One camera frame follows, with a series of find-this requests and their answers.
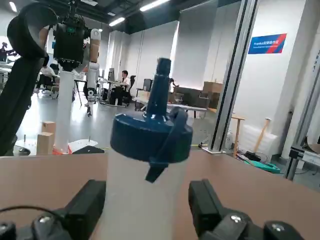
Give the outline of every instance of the black mount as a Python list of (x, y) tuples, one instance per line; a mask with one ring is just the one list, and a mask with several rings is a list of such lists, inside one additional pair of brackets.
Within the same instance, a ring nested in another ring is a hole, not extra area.
[(207, 179), (190, 183), (188, 200), (200, 240), (303, 240), (285, 222), (267, 221), (261, 228), (247, 214), (224, 207)]

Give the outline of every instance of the man sitting at desk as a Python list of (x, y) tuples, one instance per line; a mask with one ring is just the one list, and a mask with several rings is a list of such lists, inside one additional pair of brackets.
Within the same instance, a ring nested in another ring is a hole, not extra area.
[(49, 56), (47, 55), (44, 59), (42, 68), (40, 70), (40, 73), (42, 73), (42, 75), (38, 76), (38, 82), (36, 84), (36, 87), (34, 89), (34, 92), (36, 94), (39, 93), (39, 89), (41, 87), (41, 85), (44, 86), (53, 86), (53, 77), (58, 78), (58, 76), (55, 74), (55, 71), (48, 66), (48, 62), (49, 62)]
[(123, 97), (130, 94), (129, 89), (130, 89), (130, 78), (128, 78), (128, 71), (123, 70), (122, 71), (122, 83), (123, 85), (121, 86), (116, 86), (115, 88), (112, 89), (111, 91), (111, 96), (110, 96), (110, 104), (115, 105), (116, 99), (118, 99), (118, 106), (122, 106), (122, 100)]
[(127, 70), (123, 70), (122, 71), (122, 82), (125, 84), (125, 91), (129, 92), (129, 88), (130, 88), (130, 78), (128, 78), (128, 71)]

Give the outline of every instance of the ceiling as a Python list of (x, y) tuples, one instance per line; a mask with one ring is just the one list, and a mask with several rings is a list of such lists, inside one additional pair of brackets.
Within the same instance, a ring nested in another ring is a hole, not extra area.
[[(31, 2), (45, 3), (56, 12), (57, 15), (65, 14), (69, 10), (70, 0), (11, 0), (21, 9)], [(112, 28), (132, 34), (144, 29), (152, 28), (174, 20), (178, 20), (180, 11), (192, 6), (207, 2), (208, 0), (170, 0), (158, 7), (141, 12), (139, 9), (143, 5), (153, 2), (153, 0), (93, 0), (98, 2), (96, 6), (91, 6), (84, 2), (78, 3), (77, 14), (109, 24), (119, 17), (125, 17), (125, 21)], [(218, 0), (219, 6), (228, 5), (240, 0)]]

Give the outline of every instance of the ceiling light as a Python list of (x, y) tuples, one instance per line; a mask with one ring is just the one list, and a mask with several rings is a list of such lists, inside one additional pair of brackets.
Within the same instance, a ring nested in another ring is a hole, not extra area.
[(151, 2), (151, 3), (149, 3), (149, 4), (144, 5), (143, 7), (141, 7), (141, 8), (140, 8), (140, 11), (141, 11), (141, 12), (145, 12), (145, 11), (147, 11), (147, 10), (149, 10), (149, 9), (152, 9), (152, 8), (154, 8), (154, 7), (157, 7), (157, 6), (159, 6), (159, 5), (161, 5), (161, 4), (164, 4), (164, 3), (168, 2), (168, 1), (170, 1), (170, 0), (157, 0), (157, 1), (153, 1), (153, 2)]
[(14, 11), (16, 13), (17, 12), (17, 8), (16, 8), (15, 3), (10, 1), (9, 4), (10, 4), (10, 7), (11, 7), (12, 11)]
[(118, 19), (110, 22), (110, 23), (109, 23), (109, 26), (110, 26), (110, 27), (113, 27), (114, 25), (117, 25), (117, 24), (123, 22), (124, 20), (125, 20), (124, 17), (119, 17)]
[(81, 2), (89, 4), (91, 6), (96, 6), (98, 4), (96, 1), (93, 0), (81, 0)]

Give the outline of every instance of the aluminum frame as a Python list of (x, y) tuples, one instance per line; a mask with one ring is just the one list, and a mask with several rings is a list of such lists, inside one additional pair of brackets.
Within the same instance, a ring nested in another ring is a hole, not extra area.
[(223, 79), (223, 92), (220, 94), (211, 144), (205, 151), (222, 153), (225, 145), (232, 112), (246, 61), (260, 0), (242, 0), (235, 27), (232, 54)]

